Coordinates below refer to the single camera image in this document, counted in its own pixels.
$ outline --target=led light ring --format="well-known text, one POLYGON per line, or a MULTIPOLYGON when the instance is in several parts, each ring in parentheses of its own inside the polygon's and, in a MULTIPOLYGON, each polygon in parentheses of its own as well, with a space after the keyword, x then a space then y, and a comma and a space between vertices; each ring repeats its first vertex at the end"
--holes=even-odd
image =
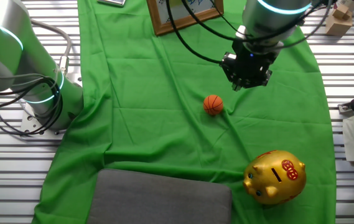
MULTIPOLYGON (((60 84, 59 90, 62 89, 62 87, 63 87, 63 82, 64 82, 64 81, 65 81, 65 76, 62 74, 62 82, 61 82, 61 84, 60 84)), ((54 98, 54 97, 55 97, 55 95, 52 95, 52 96, 48 97, 47 99, 42 100, 42 101, 38 101, 38 102, 30 102, 30 101, 27 101, 27 100, 25 100, 25 101, 28 102, 28 103, 38 104, 38 103, 45 103, 45 102, 47 102, 47 101, 49 101, 49 100, 52 100, 52 98, 54 98)))
POLYGON ((308 5, 302 7, 301 9, 278 9, 266 2, 264 2, 264 0, 258 0, 258 2, 263 5, 265 8, 269 9, 272 12, 276 12, 279 14, 285 14, 285 15, 294 15, 294 14, 299 14, 302 12, 305 12, 309 7, 311 7, 311 3, 309 3, 308 5))
POLYGON ((3 32, 6 32, 7 34, 9 34, 11 37, 13 37, 13 38, 19 43, 19 45, 21 46, 21 49, 22 49, 22 51, 23 51, 23 44, 22 44, 22 41, 21 41, 13 32, 11 32, 11 31, 9 31, 9 30, 7 30, 7 29, 1 27, 1 26, 0 26, 0 29, 1 29, 3 32))

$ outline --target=piggy bank ear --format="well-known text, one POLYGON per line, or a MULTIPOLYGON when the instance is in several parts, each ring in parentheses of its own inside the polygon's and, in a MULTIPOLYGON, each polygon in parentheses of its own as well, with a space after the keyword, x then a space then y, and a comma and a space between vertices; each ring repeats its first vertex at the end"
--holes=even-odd
POLYGON ((254 165, 253 166, 253 169, 258 173, 260 174, 263 170, 262 170, 262 167, 259 166, 259 165, 254 165))
POLYGON ((266 187, 265 190, 266 190, 266 194, 267 194, 268 197, 270 197, 270 198, 275 197, 275 196, 277 195, 277 192, 278 192, 277 188, 274 187, 274 186, 266 187))
POLYGON ((300 167, 301 167, 303 170, 305 170, 305 164, 304 164, 304 163, 300 162, 300 167))

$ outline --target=picture frame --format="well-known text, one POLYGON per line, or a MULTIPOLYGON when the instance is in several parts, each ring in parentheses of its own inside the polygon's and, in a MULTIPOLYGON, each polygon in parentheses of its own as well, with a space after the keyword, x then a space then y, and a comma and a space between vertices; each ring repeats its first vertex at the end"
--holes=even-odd
MULTIPOLYGON (((167 13, 165 0, 146 0, 151 15, 152 25, 156 36, 174 31, 167 13)), ((196 24, 181 0, 169 0, 172 17, 178 30, 196 24)), ((200 19, 206 21, 224 14, 223 0, 186 0, 191 10, 200 19)))

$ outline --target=wooden frame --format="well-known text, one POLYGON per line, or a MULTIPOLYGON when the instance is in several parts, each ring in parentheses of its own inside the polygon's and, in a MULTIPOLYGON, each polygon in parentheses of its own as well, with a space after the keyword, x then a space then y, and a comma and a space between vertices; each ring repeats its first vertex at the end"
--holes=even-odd
MULTIPOLYGON (((155 35, 159 36, 159 35, 164 35, 173 32, 174 30, 170 22, 167 22, 165 24, 161 23, 159 10, 157 8, 158 0, 146 0, 146 1, 149 7, 149 13, 151 15, 152 25, 153 25, 155 35)), ((215 7, 217 7, 217 9, 221 12, 221 14, 218 13, 217 9, 215 8, 207 9, 206 11, 198 12, 195 14, 200 19, 200 21, 213 19, 224 14, 223 0, 213 0, 213 2, 215 4, 215 7)), ((187 16, 181 19, 177 19, 174 22, 178 30, 196 24, 196 21, 192 16, 187 16)))

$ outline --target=robotic arm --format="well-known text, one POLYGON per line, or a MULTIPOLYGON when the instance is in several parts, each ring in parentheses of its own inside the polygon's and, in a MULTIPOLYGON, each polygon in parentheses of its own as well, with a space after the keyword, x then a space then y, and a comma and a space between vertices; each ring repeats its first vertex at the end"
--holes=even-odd
POLYGON ((235 91, 267 85, 269 66, 284 45, 281 41, 294 32, 309 7, 311 0, 248 0, 245 26, 239 27, 232 45, 235 54, 226 53, 221 63, 235 91))
MULTIPOLYGON (((0 0, 0 91, 26 89, 41 78, 49 77, 58 86, 62 110, 51 125, 53 130, 67 129, 83 108, 82 88, 65 75, 68 58, 62 57, 61 69, 35 36, 29 13, 20 0, 0 0)), ((33 87, 24 100, 42 124, 48 123, 54 110, 54 86, 42 83, 33 87)))

